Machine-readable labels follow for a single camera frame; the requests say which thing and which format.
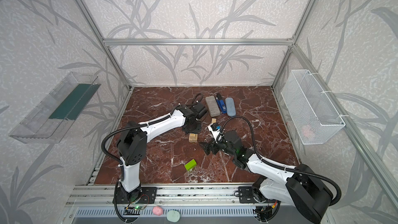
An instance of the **white wire mesh basket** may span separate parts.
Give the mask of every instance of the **white wire mesh basket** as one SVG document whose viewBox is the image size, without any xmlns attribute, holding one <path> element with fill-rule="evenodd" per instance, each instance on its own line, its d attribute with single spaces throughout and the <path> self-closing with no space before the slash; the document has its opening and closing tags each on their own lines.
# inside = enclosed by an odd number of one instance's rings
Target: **white wire mesh basket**
<svg viewBox="0 0 398 224">
<path fill-rule="evenodd" d="M 323 144 L 346 125 L 309 70 L 291 70 L 281 95 L 303 144 Z"/>
</svg>

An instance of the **wall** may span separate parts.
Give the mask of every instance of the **wall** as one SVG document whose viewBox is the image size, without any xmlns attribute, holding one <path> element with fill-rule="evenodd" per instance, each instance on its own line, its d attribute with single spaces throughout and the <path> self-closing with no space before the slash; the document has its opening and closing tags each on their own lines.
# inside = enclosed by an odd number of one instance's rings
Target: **wall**
<svg viewBox="0 0 398 224">
<path fill-rule="evenodd" d="M 398 145 L 398 5 L 396 0 L 319 0 L 298 45 L 349 112 L 392 174 Z M 343 198 L 331 207 L 337 223 L 398 223 L 398 214 L 342 130 L 323 145 L 303 146 L 276 93 L 293 142 L 314 171 L 336 180 Z"/>
<path fill-rule="evenodd" d="M 308 0 L 84 0 L 106 38 L 290 38 Z M 119 46 L 132 85 L 271 85 L 284 46 Z"/>
<path fill-rule="evenodd" d="M 0 222 L 55 223 L 127 95 L 72 0 L 0 0 Z M 101 83 L 58 144 L 9 132 L 71 71 Z"/>
</svg>

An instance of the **red marble surface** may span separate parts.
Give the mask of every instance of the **red marble surface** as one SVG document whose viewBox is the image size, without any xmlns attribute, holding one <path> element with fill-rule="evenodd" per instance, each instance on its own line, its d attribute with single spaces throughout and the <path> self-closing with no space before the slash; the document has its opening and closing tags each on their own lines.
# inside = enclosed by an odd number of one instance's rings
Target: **red marble surface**
<svg viewBox="0 0 398 224">
<path fill-rule="evenodd" d="M 277 162 L 298 165 L 293 147 L 287 136 L 270 87 L 136 87 L 122 117 L 119 128 L 129 121 L 142 122 L 167 114 L 178 103 L 191 103 L 199 92 L 205 97 L 221 93 L 223 98 L 232 97 L 236 114 L 246 117 L 254 126 L 256 146 L 263 156 Z M 223 124 L 229 117 L 216 117 Z M 198 142 L 208 142 L 211 133 L 206 129 L 211 117 L 202 118 L 202 132 Z M 252 147 L 250 129 L 242 119 L 231 120 L 226 130 L 235 129 L 245 147 Z M 112 140 L 109 151 L 117 154 L 116 141 Z M 197 166 L 187 172 L 184 165 L 195 159 Z M 96 184 L 114 184 L 120 176 L 117 162 L 106 157 L 95 180 Z M 170 130 L 147 144 L 147 157 L 141 161 L 141 183 L 211 183 L 254 182 L 259 177 L 237 168 L 230 156 L 223 152 L 206 156 L 198 143 L 188 142 L 181 128 Z"/>
</svg>

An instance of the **transparent plastic bin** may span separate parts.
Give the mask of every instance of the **transparent plastic bin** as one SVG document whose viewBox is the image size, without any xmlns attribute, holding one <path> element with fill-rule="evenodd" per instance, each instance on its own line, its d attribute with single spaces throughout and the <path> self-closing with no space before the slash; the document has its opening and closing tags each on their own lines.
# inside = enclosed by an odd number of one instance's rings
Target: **transparent plastic bin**
<svg viewBox="0 0 398 224">
<path fill-rule="evenodd" d="M 10 136 L 23 143 L 59 143 L 100 86 L 100 84 L 95 83 L 97 77 L 94 75 L 79 75 L 74 72 L 69 73 L 12 130 Z M 80 84 L 83 85 L 79 86 L 79 93 L 73 94 L 78 98 L 71 96 L 72 103 L 68 107 L 64 107 L 63 112 L 59 111 L 58 107 L 64 104 L 65 99 L 73 91 L 76 92 L 75 89 Z"/>
<path fill-rule="evenodd" d="M 303 144 L 324 144 L 345 122 L 309 70 L 291 70 L 281 95 Z"/>
</svg>

